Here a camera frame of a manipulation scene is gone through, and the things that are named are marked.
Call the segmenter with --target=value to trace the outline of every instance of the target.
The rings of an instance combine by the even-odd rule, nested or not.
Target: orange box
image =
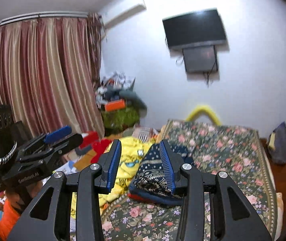
[[[115,100],[105,104],[105,111],[113,111],[121,108],[125,108],[124,100]]]

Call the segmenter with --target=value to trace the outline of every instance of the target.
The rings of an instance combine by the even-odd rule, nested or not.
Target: striped curtain
[[[95,130],[102,117],[99,81],[101,23],[84,18],[39,18],[0,27],[0,104],[10,104],[33,136],[70,125]]]

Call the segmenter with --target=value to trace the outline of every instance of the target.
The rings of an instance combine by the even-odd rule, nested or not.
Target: silver bolt
[[[100,165],[97,164],[97,163],[94,163],[94,164],[90,165],[90,169],[91,169],[91,170],[99,169],[99,167],[100,167]]]
[[[219,172],[219,176],[220,176],[221,178],[227,178],[227,173],[226,173],[225,171],[220,171],[220,172]]]
[[[182,168],[185,170],[190,170],[192,168],[192,166],[190,164],[185,163],[182,165]]]
[[[61,178],[62,176],[63,176],[63,172],[61,172],[61,171],[57,171],[54,173],[55,178]]]

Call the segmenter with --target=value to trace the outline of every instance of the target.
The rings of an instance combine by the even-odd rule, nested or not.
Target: yellow tube
[[[186,121],[194,121],[201,114],[206,114],[215,125],[217,126],[221,125],[218,116],[216,116],[215,112],[208,105],[197,106],[187,117]]]

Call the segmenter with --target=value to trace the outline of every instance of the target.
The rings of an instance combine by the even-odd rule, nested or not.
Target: gray bag
[[[268,142],[268,151],[271,155],[272,162],[275,164],[286,163],[286,124],[282,122],[273,130]]]

